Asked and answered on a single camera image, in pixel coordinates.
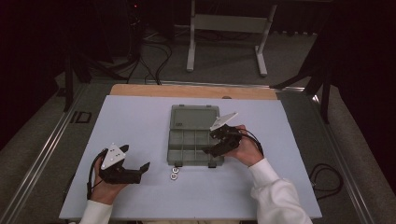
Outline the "person's right hand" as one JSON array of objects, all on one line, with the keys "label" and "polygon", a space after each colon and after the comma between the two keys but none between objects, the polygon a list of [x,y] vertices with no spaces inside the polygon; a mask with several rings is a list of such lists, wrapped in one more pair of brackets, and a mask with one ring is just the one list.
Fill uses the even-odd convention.
[{"label": "person's right hand", "polygon": [[247,137],[245,125],[237,126],[237,129],[244,135],[241,139],[239,147],[226,153],[227,157],[233,157],[241,161],[247,167],[250,167],[257,162],[264,159],[264,156],[259,151],[256,143]]}]

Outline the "white table board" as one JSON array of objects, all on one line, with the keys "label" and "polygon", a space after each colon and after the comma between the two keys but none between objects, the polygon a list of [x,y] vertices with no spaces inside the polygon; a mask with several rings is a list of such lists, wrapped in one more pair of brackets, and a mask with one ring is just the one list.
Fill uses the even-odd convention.
[{"label": "white table board", "polygon": [[120,220],[251,220],[256,202],[252,177],[241,162],[228,158],[218,168],[186,166],[177,179],[166,160],[172,105],[216,105],[222,115],[235,113],[261,142],[265,158],[297,188],[300,204],[312,218],[322,216],[284,107],[278,100],[137,97],[109,95],[81,158],[60,216],[78,219],[86,207],[88,174],[95,156],[112,144],[128,146],[125,167],[148,164],[139,184],[124,189],[112,216]]}]

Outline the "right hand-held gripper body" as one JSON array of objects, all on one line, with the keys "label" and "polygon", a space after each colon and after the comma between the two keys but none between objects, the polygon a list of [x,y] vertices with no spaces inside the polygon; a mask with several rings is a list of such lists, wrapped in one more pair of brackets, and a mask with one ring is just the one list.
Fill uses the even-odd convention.
[{"label": "right hand-held gripper body", "polygon": [[220,132],[221,137],[218,142],[228,147],[228,151],[231,151],[239,146],[242,134],[232,126],[228,126],[227,122],[238,115],[237,112],[217,117],[212,126],[209,128],[211,132]]}]

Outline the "green clear compartment box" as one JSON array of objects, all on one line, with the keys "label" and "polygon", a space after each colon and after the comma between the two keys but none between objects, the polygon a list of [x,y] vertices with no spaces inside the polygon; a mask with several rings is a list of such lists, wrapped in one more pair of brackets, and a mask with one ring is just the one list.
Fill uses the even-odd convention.
[{"label": "green clear compartment box", "polygon": [[205,153],[219,141],[210,136],[209,128],[219,116],[216,105],[173,105],[171,108],[167,162],[176,167],[206,166],[217,168],[222,156]]}]

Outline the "person's left hand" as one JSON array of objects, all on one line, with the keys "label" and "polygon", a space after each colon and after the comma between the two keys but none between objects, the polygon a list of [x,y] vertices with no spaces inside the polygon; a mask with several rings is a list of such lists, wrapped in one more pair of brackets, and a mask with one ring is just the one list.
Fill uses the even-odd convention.
[{"label": "person's left hand", "polygon": [[127,187],[127,184],[108,184],[100,176],[100,167],[102,159],[99,159],[94,165],[95,178],[94,187],[90,200],[98,203],[112,205],[119,193]]}]

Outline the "black rectangular floor bracket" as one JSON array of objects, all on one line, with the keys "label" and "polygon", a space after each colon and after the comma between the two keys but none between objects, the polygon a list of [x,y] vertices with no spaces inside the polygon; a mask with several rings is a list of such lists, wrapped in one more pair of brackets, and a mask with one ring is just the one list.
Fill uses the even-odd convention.
[{"label": "black rectangular floor bracket", "polygon": [[91,112],[75,111],[70,119],[71,123],[89,123],[92,119]]}]

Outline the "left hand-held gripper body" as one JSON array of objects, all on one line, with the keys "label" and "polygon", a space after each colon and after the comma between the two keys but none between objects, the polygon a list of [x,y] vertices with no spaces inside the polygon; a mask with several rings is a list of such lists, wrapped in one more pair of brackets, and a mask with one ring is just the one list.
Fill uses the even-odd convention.
[{"label": "left hand-held gripper body", "polygon": [[139,170],[128,170],[123,167],[126,153],[115,144],[105,150],[99,176],[108,184],[139,184],[142,173]]}]

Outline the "black tripod stand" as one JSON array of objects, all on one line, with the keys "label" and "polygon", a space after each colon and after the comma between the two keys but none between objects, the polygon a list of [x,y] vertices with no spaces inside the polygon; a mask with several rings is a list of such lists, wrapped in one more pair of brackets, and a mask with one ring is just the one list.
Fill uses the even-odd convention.
[{"label": "black tripod stand", "polygon": [[332,21],[327,19],[318,33],[317,39],[305,57],[303,65],[298,74],[283,82],[271,85],[271,89],[283,90],[297,81],[310,77],[308,84],[304,88],[306,95],[315,95],[319,89],[322,89],[320,115],[328,123],[328,106],[331,88],[331,48],[325,46],[326,40],[331,40]]},{"label": "black tripod stand", "polygon": [[117,75],[109,68],[104,67],[99,62],[82,53],[80,50],[70,47],[67,50],[64,59],[64,112],[67,112],[74,103],[74,76],[77,76],[77,78],[83,83],[89,83],[91,81],[92,77],[88,69],[89,66],[99,70],[109,77],[112,77],[113,79],[126,80],[126,77]]}]

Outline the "white metal table frame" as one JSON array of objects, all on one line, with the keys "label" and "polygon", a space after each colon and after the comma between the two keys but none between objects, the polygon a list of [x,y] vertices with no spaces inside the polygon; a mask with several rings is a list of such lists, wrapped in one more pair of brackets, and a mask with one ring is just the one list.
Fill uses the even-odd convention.
[{"label": "white metal table frame", "polygon": [[196,48],[195,31],[207,30],[261,34],[262,40],[261,43],[255,47],[255,55],[260,75],[262,77],[267,76],[267,68],[263,56],[263,49],[272,26],[274,16],[276,14],[277,5],[272,4],[270,6],[269,13],[265,18],[197,14],[195,7],[196,0],[191,0],[190,45],[186,66],[186,70],[188,72],[192,72],[194,70]]}]

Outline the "metal floor rail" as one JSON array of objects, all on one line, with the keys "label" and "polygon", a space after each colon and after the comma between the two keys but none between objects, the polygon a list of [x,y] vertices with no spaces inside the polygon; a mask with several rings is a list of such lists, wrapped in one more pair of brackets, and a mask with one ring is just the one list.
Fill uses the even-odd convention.
[{"label": "metal floor rail", "polygon": [[308,95],[307,99],[313,106],[313,110],[316,113],[316,120],[319,122],[320,128],[323,130],[330,143],[330,152],[332,153],[333,160],[335,161],[339,172],[344,178],[346,191],[349,195],[350,201],[354,205],[361,224],[374,224],[372,214],[361,195],[361,190],[357,186],[355,178],[347,166],[347,162],[342,154],[341,148],[335,138],[332,128],[323,120],[322,116],[320,115],[320,102],[318,97],[316,95]]},{"label": "metal floor rail", "polygon": [[94,113],[91,87],[77,88],[64,111],[54,96],[0,151],[0,224],[59,223],[67,191],[87,144],[92,124],[78,115]]}]

